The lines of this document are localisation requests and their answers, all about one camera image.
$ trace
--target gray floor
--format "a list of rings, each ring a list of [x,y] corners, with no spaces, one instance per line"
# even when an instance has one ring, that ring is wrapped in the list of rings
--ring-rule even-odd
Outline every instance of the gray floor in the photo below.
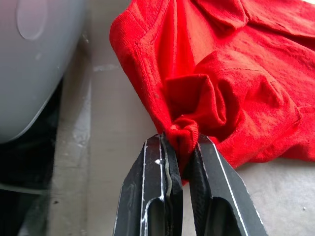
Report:
[[[111,235],[121,183],[145,139],[156,133],[109,44],[111,22],[127,5],[126,0],[90,1],[89,53],[76,54],[63,91],[52,236]],[[315,235],[314,163],[278,159],[238,172],[270,236]],[[192,236],[188,186],[184,189],[183,235]]]

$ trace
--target red t-shirt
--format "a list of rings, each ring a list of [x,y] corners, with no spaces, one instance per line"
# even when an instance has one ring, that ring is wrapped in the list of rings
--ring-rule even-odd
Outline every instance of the red t-shirt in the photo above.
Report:
[[[181,171],[199,132],[234,168],[315,160],[315,6],[133,0],[110,42]]]

